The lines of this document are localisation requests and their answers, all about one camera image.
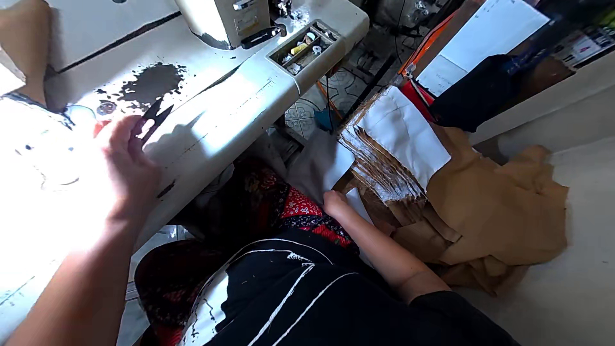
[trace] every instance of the scissors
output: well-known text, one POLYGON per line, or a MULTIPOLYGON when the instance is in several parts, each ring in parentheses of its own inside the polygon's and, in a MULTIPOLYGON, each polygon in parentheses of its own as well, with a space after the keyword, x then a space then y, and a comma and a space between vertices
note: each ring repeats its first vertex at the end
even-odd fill
POLYGON ((154 102, 154 104, 145 112, 141 119, 137 121, 135 127, 132 128, 130 135, 131 137, 136 137, 143 132, 143 126, 145 125, 145 123, 148 122, 148 120, 152 119, 154 121, 154 125, 149 128, 147 133, 141 139, 141 145, 145 144, 145 142, 148 141, 148 139, 154 134, 154 131, 162 124, 165 119, 167 119, 167 117, 173 110, 174 105, 171 105, 170 107, 162 111, 162 113, 158 114, 158 111, 160 110, 160 105, 162 104, 162 97, 156 100, 156 102, 154 102))

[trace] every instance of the white wall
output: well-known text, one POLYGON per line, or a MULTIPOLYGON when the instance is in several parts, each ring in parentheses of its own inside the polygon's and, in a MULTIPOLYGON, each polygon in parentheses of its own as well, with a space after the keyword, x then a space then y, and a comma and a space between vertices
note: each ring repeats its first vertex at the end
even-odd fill
POLYGON ((566 251, 531 267, 505 296, 460 293, 522 345, 613 345, 615 137, 555 153, 551 163, 570 187, 566 251))
POLYGON ((499 151, 510 158, 534 144, 557 152, 614 135, 615 86, 611 86, 498 135, 489 142, 496 144, 499 151))

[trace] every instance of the black t-shirt with white print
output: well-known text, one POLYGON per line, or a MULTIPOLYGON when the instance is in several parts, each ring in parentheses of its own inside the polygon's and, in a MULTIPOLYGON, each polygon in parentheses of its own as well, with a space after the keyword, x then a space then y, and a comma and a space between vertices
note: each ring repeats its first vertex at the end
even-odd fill
POLYGON ((517 345, 453 292, 399 301, 356 256, 289 229, 234 255, 201 290, 179 345, 517 345))

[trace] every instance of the hand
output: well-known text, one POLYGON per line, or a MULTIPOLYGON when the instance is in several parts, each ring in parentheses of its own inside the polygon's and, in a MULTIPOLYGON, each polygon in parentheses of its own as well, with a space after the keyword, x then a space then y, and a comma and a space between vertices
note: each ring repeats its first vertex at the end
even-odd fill
POLYGON ((103 233, 137 229, 154 205, 160 172, 145 156, 140 139, 131 130, 141 117, 126 116, 97 124, 94 139, 83 148, 84 172, 80 177, 82 227, 102 226, 103 233))
POLYGON ((323 199, 325 203, 322 209, 333 218, 348 208, 348 199, 340 192, 329 190, 325 192, 323 199))

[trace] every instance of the white paper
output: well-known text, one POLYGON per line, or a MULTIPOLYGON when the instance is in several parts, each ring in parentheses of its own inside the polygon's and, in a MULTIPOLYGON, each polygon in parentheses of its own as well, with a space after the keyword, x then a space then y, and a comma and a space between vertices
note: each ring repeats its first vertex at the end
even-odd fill
POLYGON ((361 201, 361 196, 359 195, 359 189, 353 188, 352 190, 346 193, 346 199, 348 199, 348 205, 351 206, 357 214, 361 215, 367 222, 374 224, 371 221, 370 216, 367 214, 367 210, 365 210, 365 206, 363 205, 363 201, 361 201))
POLYGON ((485 58, 506 54, 549 18, 522 0, 487 0, 440 54, 472 71, 485 58))
POLYGON ((406 167, 427 191, 431 176, 451 156, 416 106, 390 86, 357 126, 406 167))
POLYGON ((438 54, 416 80, 438 97, 466 74, 466 70, 438 54))
MULTIPOLYGON (((348 200, 348 205, 351 206, 357 214, 361 215, 367 222, 374 224, 371 221, 370 216, 367 214, 367 210, 365 210, 365 206, 363 205, 363 201, 361 201, 361 196, 359 195, 359 189, 353 188, 352 190, 346 193, 346 199, 348 200)), ((359 258, 370 267, 374 267, 370 260, 367 259, 367 256, 363 252, 363 249, 359 247, 359 258)))
POLYGON ((319 204, 354 162, 354 155, 334 136, 316 129, 288 169, 287 182, 319 204))

